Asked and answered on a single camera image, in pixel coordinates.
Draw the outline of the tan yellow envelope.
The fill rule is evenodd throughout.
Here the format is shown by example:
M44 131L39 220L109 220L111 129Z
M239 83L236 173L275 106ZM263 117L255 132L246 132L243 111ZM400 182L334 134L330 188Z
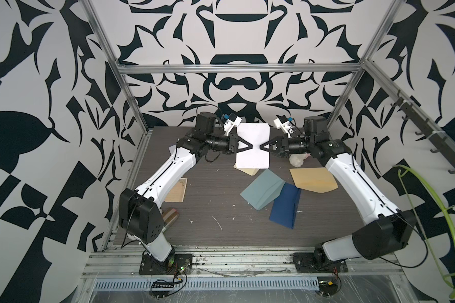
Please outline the tan yellow envelope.
M338 188L334 176L324 167L290 169L294 185L314 193L328 193Z

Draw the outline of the right black connector board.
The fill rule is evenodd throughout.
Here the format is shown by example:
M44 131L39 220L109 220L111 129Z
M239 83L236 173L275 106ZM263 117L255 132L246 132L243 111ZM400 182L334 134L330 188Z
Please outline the right black connector board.
M340 286L334 281L321 281L318 283L318 294L325 298L334 297L340 290Z

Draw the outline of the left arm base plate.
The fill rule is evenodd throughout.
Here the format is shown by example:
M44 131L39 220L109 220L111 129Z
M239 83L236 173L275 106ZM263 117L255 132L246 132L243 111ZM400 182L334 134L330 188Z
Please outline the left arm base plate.
M193 255L175 254L160 262L151 255L142 255L140 262L139 275L169 275L180 272L181 270L190 271L192 269Z

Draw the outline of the light blue envelope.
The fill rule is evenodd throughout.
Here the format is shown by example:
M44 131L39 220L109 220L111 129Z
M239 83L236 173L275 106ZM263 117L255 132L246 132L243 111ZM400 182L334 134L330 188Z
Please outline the light blue envelope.
M284 185L283 179L266 169L240 193L240 196L259 211L280 195Z

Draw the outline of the cream letter paper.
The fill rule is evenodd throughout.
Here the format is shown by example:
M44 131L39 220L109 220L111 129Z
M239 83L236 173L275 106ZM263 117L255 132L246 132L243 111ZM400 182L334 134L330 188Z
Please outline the cream letter paper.
M188 183L187 178L181 178L174 185L172 190L170 190L164 201L167 203L182 203L184 201L187 183Z

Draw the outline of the left black connector board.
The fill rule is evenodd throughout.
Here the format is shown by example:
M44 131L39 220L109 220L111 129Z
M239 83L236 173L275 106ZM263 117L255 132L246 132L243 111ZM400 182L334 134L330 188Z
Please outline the left black connector board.
M149 294L155 299L163 299L179 292L185 283L182 279L174 279L173 282L156 280L150 286Z

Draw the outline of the black hook rack rail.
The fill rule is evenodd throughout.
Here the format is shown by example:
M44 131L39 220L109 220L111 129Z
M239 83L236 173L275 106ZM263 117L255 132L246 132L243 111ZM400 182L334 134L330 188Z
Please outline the black hook rack rail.
M405 96L401 90L396 93L397 99L392 107L397 107L404 114L403 121L411 121L417 128L415 134L430 141L434 146L433 154L441 154L452 166L448 173L455 175L455 141L431 119L412 99Z

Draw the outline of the white teddy bear pink shirt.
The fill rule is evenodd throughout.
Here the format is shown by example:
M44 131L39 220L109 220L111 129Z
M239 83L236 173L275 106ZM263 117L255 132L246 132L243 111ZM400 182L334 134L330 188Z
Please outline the white teddy bear pink shirt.
M289 156L289 162L293 167L301 167L304 161L309 158L310 154L292 154Z

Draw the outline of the black connector board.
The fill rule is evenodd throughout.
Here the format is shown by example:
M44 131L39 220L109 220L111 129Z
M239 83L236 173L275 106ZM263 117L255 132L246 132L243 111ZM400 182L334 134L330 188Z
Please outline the black connector board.
M318 294L325 298L334 297L340 290L340 286L334 281L321 281L318 283Z
M179 292L185 283L182 279L174 279L173 282L156 280L150 286L149 294L155 299L163 299Z

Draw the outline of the plaid checkered tube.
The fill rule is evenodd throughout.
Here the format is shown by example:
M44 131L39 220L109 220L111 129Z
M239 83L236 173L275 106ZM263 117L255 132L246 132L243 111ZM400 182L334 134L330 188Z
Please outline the plaid checkered tube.
M168 208L163 211L164 227L163 232L167 231L179 218L179 212L175 208Z

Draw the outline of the pale yellow envelope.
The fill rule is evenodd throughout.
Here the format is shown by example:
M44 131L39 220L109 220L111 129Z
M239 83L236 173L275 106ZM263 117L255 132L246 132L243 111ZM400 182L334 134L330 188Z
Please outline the pale yellow envelope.
M235 164L233 167L234 167L235 169L237 169L237 170L239 170L239 171L241 171L241 172L244 172L245 174L251 175L251 176L256 175L256 174L258 173L258 171L259 171L259 169L239 168L239 167L237 166L237 164Z

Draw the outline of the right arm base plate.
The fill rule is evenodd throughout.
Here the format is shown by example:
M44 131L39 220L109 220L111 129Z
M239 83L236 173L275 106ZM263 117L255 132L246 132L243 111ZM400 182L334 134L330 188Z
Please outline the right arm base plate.
M345 260L331 261L322 250L314 252L295 252L293 264L298 273L347 272Z

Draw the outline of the dark blue envelope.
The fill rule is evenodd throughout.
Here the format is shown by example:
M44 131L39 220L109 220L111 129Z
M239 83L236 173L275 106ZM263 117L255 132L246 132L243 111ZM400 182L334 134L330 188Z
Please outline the dark blue envelope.
M294 229L302 190L285 183L280 195L274 200L269 220L289 229Z

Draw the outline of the white green-bordered letter paper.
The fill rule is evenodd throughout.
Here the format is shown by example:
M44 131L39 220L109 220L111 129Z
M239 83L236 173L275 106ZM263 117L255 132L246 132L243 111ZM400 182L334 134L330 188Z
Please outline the white green-bordered letter paper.
M268 169L269 152L260 145L270 140L270 126L266 123L242 122L237 127L237 135L252 145L250 150L236 153L236 166L240 169Z

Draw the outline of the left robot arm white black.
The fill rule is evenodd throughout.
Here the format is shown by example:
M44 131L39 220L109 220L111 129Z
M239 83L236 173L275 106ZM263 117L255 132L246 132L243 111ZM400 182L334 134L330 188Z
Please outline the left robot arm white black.
M127 236L144 245L154 260L167 267L174 262L174 247L164 236L161 214L168 193L209 151L235 154L253 148L251 143L232 132L241 124L241 117L235 114L225 117L220 135L215 134L218 120L215 114L197 114L195 126L170 148L169 159L154 175L136 189L125 189L120 195L119 226Z

